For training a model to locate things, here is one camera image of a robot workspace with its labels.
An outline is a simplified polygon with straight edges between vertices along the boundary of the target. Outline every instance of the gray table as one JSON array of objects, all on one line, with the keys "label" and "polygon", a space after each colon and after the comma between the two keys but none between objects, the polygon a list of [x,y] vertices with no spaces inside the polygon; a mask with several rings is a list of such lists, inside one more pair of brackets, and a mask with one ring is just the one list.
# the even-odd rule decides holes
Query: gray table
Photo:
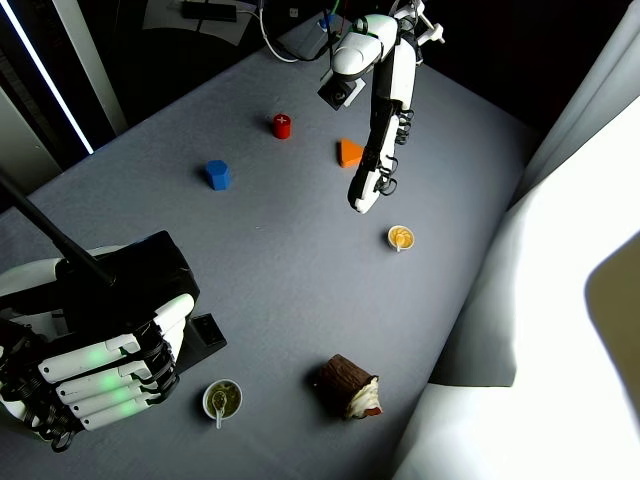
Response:
[{"label": "gray table", "polygon": [[[326,67],[327,59],[288,65],[258,52],[33,195],[86,248],[168,230],[202,290],[195,312],[212,312],[229,345],[189,370],[159,408],[82,433],[65,454],[3,430],[0,477],[384,475],[533,135],[423,66],[410,141],[397,151],[398,190],[362,216],[347,203],[353,170],[338,166],[336,142],[366,141],[370,90],[334,112],[316,95]],[[278,112],[293,118],[287,141],[269,131]],[[230,190],[203,181],[212,159],[230,165]],[[394,224],[414,230],[411,251],[385,244]],[[0,251],[0,271],[56,255],[15,211],[0,217]],[[304,377],[335,353],[380,375],[383,415],[325,416]],[[198,404],[223,377],[245,397],[216,431]]]}]

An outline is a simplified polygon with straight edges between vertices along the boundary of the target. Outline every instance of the white led light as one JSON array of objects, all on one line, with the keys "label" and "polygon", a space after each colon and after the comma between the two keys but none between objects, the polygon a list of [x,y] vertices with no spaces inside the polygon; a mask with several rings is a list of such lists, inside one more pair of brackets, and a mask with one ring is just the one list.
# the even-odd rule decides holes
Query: white led light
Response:
[{"label": "white led light", "polygon": [[80,129],[80,126],[78,125],[78,122],[76,122],[76,119],[73,118],[71,110],[69,110],[69,107],[67,107],[67,104],[65,103],[64,99],[62,98],[62,95],[60,95],[60,92],[58,91],[58,88],[56,87],[55,83],[53,83],[53,80],[52,80],[51,76],[49,75],[49,72],[47,72],[47,69],[44,68],[44,65],[42,64],[42,61],[40,60],[40,57],[38,57],[38,54],[36,53],[35,49],[33,48],[33,45],[31,45],[31,41],[27,37],[27,34],[25,33],[24,29],[22,28],[22,25],[20,25],[20,22],[18,21],[18,18],[16,17],[15,13],[13,13],[13,10],[11,9],[11,6],[9,5],[9,2],[7,0],[0,0],[0,5],[2,5],[2,8],[4,9],[5,13],[7,14],[7,17],[9,17],[9,21],[11,22],[11,25],[13,25],[13,28],[15,28],[16,33],[20,37],[20,40],[22,40],[22,44],[27,49],[27,52],[29,52],[29,55],[31,56],[31,59],[33,60],[33,63],[35,63],[36,67],[38,68],[38,71],[40,72],[40,75],[42,75],[42,78],[47,83],[47,86],[49,87],[49,90],[51,90],[51,93],[53,94],[55,99],[58,101],[58,104],[60,105],[60,108],[62,109],[62,111],[64,112],[65,116],[67,117],[67,120],[69,120],[69,123],[71,124],[71,126],[75,130],[76,134],[78,135],[78,138],[80,139],[80,141],[84,145],[84,148],[86,148],[87,152],[89,153],[89,155],[91,155],[93,153],[93,148],[91,148],[91,145],[89,144],[89,141],[87,140],[87,137],[85,137],[84,133],[82,133],[82,130]]}]

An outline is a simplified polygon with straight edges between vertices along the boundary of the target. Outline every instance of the robotic hand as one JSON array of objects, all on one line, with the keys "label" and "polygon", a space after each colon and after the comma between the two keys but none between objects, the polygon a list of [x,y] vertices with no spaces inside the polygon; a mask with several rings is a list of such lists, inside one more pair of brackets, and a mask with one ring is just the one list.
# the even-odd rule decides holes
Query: robotic hand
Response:
[{"label": "robotic hand", "polygon": [[167,232],[89,254],[0,186],[65,256],[0,275],[0,403],[59,452],[169,395],[200,291]]},{"label": "robotic hand", "polygon": [[[369,211],[380,195],[395,191],[395,144],[404,145],[411,129],[415,68],[422,62],[419,47],[427,41],[444,43],[442,26],[432,25],[423,12],[422,1],[411,0],[393,16],[374,14],[356,20],[335,51],[319,91],[336,110],[341,104],[348,106],[364,86],[361,77],[374,70],[371,133],[347,195],[360,213]],[[427,31],[416,37],[419,21]],[[350,91],[347,85],[353,81],[356,87]]]}]

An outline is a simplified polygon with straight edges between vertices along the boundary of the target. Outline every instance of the orange triangular block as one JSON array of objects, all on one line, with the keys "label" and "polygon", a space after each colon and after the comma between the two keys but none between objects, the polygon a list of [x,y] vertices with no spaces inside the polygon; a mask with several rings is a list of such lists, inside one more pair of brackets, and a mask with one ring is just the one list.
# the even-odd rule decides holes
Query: orange triangular block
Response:
[{"label": "orange triangular block", "polygon": [[362,159],[362,148],[348,138],[340,139],[340,166],[342,168],[356,167]]}]

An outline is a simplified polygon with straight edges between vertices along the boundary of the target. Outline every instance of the small bowl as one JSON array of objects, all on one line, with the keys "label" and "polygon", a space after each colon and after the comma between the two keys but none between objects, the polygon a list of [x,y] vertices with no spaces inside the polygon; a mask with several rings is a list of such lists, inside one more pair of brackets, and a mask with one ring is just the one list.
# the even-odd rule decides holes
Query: small bowl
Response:
[{"label": "small bowl", "polygon": [[387,241],[389,242],[389,246],[391,248],[393,248],[395,251],[398,251],[398,247],[393,242],[393,239],[391,237],[391,232],[393,232],[394,230],[396,230],[398,228],[403,228],[403,229],[407,230],[411,234],[411,243],[409,244],[409,246],[408,247],[400,247],[400,251],[409,250],[416,243],[416,236],[413,234],[413,231],[410,228],[405,227],[404,225],[394,225],[393,227],[391,227],[389,229],[389,231],[387,232]]},{"label": "small bowl", "polygon": [[237,389],[238,392],[240,393],[240,403],[238,404],[238,408],[236,408],[236,410],[229,416],[223,416],[222,420],[228,420],[231,417],[233,417],[236,413],[238,413],[238,410],[240,410],[240,407],[242,407],[242,389],[240,388],[240,385],[238,385],[236,382],[234,382],[233,380],[230,380],[228,378],[223,378],[222,380],[218,380],[213,382],[211,385],[209,385],[207,387],[207,389],[204,391],[204,395],[202,395],[202,409],[204,410],[204,413],[207,414],[207,417],[211,418],[212,420],[216,419],[216,414],[211,413],[211,411],[209,410],[208,405],[208,400],[209,400],[209,394],[211,393],[211,391],[218,385],[220,385],[221,383],[231,383],[233,384]]}]

